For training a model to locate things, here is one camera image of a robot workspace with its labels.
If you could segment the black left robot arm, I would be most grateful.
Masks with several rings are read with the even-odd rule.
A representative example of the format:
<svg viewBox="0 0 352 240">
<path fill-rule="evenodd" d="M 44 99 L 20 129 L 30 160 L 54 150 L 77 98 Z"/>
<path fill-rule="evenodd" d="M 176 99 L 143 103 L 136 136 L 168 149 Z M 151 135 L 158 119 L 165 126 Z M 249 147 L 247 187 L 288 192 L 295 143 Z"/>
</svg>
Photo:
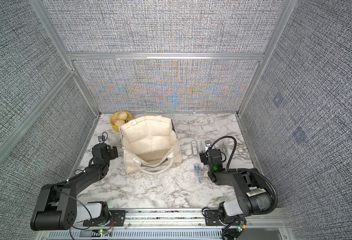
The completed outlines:
<svg viewBox="0 0 352 240">
<path fill-rule="evenodd" d="M 33 231 L 68 230 L 77 216 L 77 195 L 103 179 L 110 161 L 118 157 L 117 147 L 99 143 L 93 146 L 89 165 L 80 173 L 56 184 L 44 185 L 32 214 Z"/>
</svg>

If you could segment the clear compass case green label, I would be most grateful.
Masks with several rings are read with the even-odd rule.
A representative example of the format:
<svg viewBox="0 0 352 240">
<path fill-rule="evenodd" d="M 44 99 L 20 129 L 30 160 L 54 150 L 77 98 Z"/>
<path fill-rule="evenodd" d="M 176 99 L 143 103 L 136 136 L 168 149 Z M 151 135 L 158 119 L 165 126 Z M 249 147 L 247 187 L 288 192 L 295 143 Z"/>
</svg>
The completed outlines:
<svg viewBox="0 0 352 240">
<path fill-rule="evenodd" d="M 224 154 L 227 154 L 228 153 L 228 149 L 227 149 L 227 146 L 224 142 L 221 143 L 221 151 L 224 153 Z"/>
</svg>

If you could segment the clear compass case blue parts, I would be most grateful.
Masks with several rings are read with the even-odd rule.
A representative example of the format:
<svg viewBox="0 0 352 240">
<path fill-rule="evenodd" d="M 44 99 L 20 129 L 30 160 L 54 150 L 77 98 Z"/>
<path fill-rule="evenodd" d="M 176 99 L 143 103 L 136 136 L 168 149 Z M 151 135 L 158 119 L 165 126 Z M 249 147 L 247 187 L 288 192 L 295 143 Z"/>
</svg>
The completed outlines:
<svg viewBox="0 0 352 240">
<path fill-rule="evenodd" d="M 204 178 L 204 169 L 201 167 L 201 164 L 194 164 L 194 174 L 196 183 L 201 184 Z"/>
</svg>

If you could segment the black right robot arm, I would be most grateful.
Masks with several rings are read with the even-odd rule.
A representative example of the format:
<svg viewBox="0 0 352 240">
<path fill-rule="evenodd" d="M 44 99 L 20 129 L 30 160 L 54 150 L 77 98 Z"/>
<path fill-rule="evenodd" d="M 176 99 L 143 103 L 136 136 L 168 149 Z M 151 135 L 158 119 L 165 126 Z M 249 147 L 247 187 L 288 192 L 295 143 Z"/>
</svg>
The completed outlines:
<svg viewBox="0 0 352 240">
<path fill-rule="evenodd" d="M 200 159 L 208 167 L 212 183 L 232 187 L 235 191 L 235 198 L 219 204 L 221 223 L 228 225 L 238 217 L 269 214 L 277 207 L 275 188 L 256 168 L 225 169 L 222 153 L 217 149 L 200 153 Z"/>
</svg>

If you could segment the front white steamed bun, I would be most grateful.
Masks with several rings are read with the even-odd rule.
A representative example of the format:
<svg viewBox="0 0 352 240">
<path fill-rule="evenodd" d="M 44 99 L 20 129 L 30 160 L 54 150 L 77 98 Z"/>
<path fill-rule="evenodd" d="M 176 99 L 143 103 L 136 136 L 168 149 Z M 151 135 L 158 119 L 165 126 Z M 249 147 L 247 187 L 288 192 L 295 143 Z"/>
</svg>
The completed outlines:
<svg viewBox="0 0 352 240">
<path fill-rule="evenodd" d="M 117 119 L 117 120 L 115 120 L 114 125 L 117 127 L 120 127 L 120 126 L 124 125 L 125 123 L 126 123 L 125 120 Z"/>
</svg>

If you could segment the rear white steamed bun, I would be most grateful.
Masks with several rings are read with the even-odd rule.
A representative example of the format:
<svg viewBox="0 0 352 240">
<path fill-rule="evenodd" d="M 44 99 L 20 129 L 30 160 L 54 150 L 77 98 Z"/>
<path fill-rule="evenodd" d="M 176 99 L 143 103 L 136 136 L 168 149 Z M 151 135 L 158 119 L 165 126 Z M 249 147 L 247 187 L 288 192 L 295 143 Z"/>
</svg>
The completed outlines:
<svg viewBox="0 0 352 240">
<path fill-rule="evenodd" d="M 118 113 L 117 118 L 118 118 L 119 120 L 124 120 L 124 121 L 126 121 L 126 120 L 129 118 L 129 115 L 128 115 L 128 113 L 125 112 L 125 111 L 120 111 L 120 112 Z"/>
</svg>

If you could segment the white steamed bun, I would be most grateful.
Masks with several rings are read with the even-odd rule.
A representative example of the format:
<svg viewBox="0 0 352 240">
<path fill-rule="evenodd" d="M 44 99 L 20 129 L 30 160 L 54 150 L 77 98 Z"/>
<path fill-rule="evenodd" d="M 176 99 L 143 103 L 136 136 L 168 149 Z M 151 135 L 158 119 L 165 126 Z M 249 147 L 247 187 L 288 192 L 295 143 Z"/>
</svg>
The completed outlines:
<svg viewBox="0 0 352 240">
<path fill-rule="evenodd" d="M 120 111 L 120 112 L 118 113 L 117 118 L 118 118 L 119 120 L 124 120 L 124 121 L 126 121 L 126 120 L 129 118 L 129 115 L 128 115 L 128 113 L 125 112 L 125 111 Z"/>
<path fill-rule="evenodd" d="M 117 120 L 115 120 L 114 125 L 117 127 L 120 127 L 120 126 L 124 125 L 125 123 L 126 123 L 125 120 L 117 119 Z"/>
</svg>

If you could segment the clear compass case second row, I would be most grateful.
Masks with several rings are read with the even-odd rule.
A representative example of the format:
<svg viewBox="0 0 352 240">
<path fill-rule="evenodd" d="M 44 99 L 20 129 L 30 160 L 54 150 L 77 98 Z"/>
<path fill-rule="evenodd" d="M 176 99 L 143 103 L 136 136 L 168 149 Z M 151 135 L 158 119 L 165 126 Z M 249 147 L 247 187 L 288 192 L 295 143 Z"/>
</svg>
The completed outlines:
<svg viewBox="0 0 352 240">
<path fill-rule="evenodd" d="M 208 167 L 204 166 L 204 177 L 205 178 L 208 178 L 208 171 L 209 171 Z"/>
</svg>

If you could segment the cream canvas tote bag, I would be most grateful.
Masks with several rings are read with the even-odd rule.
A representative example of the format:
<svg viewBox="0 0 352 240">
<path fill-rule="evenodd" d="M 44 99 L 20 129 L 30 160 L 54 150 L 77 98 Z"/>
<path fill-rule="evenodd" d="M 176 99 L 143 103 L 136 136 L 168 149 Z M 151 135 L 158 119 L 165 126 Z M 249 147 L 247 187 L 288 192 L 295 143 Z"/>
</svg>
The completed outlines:
<svg viewBox="0 0 352 240">
<path fill-rule="evenodd" d="M 173 120 L 143 116 L 119 127 L 126 174 L 159 175 L 183 162 Z"/>
</svg>

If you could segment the clear compass case white label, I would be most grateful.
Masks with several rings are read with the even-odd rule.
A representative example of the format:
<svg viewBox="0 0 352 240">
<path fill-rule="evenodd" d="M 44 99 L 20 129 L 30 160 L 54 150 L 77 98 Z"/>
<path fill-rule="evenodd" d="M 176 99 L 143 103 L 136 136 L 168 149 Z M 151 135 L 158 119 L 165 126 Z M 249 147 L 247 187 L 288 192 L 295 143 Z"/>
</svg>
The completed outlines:
<svg viewBox="0 0 352 240">
<path fill-rule="evenodd" d="M 212 142 L 210 140 L 205 141 L 205 151 L 207 151 L 211 145 Z"/>
</svg>

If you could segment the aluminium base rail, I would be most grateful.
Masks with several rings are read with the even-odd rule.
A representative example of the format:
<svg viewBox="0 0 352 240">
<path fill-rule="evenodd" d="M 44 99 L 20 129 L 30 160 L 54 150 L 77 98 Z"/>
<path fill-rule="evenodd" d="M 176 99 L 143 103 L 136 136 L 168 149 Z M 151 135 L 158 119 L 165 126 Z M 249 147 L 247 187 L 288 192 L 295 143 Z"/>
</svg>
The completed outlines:
<svg viewBox="0 0 352 240">
<path fill-rule="evenodd" d="M 112 209 L 115 218 L 102 227 L 78 226 L 70 231 L 43 231 L 37 240 L 220 240 L 223 233 L 237 240 L 293 240 L 282 209 L 247 217 L 230 227 L 214 208 Z"/>
</svg>

